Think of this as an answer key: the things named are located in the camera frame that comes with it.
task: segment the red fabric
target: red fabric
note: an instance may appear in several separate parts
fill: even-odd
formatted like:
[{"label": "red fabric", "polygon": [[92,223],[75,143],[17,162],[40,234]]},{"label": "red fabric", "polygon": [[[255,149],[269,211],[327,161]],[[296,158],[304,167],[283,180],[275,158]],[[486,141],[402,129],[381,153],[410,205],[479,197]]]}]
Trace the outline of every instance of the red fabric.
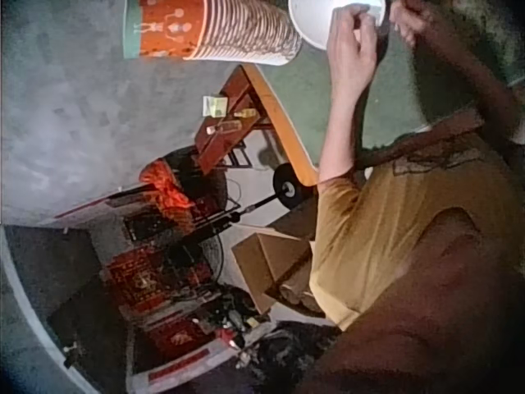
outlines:
[{"label": "red fabric", "polygon": [[139,180],[154,185],[158,190],[158,193],[155,195],[155,201],[162,213],[174,208],[188,209],[194,205],[177,188],[170,168],[161,158],[149,164],[140,173]]}]

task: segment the cardboard box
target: cardboard box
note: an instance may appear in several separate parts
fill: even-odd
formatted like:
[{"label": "cardboard box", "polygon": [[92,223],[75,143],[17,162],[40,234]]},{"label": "cardboard box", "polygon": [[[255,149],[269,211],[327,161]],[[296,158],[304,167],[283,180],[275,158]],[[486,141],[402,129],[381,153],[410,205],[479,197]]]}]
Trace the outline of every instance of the cardboard box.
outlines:
[{"label": "cardboard box", "polygon": [[265,314],[276,302],[310,317],[324,318],[303,305],[292,305],[279,286],[311,261],[310,241],[315,236],[317,199],[309,199],[267,227],[245,226],[254,230],[232,248],[249,293],[259,313]]}]

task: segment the gray floor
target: gray floor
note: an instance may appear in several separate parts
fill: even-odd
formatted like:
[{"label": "gray floor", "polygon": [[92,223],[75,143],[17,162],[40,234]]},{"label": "gray floor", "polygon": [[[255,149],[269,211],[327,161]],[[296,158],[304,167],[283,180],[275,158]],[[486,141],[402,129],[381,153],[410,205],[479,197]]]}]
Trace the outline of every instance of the gray floor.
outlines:
[{"label": "gray floor", "polygon": [[234,64],[124,60],[124,1],[2,3],[2,220],[35,226],[193,141]]}]

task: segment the cart wheel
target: cart wheel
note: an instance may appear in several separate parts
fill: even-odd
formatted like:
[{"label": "cart wheel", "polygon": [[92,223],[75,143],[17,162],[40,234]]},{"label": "cart wheel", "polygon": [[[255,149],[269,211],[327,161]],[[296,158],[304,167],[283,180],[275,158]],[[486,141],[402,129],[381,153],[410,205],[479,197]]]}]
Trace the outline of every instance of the cart wheel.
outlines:
[{"label": "cart wheel", "polygon": [[313,188],[303,186],[290,163],[281,164],[273,173],[273,190],[280,193],[279,201],[288,209],[293,209],[312,197]]}]

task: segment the black cable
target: black cable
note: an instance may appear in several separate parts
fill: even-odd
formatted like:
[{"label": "black cable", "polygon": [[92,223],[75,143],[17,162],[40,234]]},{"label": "black cable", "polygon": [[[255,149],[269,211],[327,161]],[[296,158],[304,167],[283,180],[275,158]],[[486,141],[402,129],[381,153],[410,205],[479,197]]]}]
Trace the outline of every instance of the black cable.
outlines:
[{"label": "black cable", "polygon": [[[240,183],[230,178],[226,178],[226,181],[230,181],[231,183],[234,183],[235,185],[237,185],[237,190],[239,191],[239,197],[237,197],[237,199],[232,199],[232,200],[238,203],[243,196],[243,192],[242,192],[242,188],[240,187]],[[231,198],[230,193],[228,193],[227,189],[228,189],[228,186],[226,186],[226,193],[228,194],[228,197]]]}]

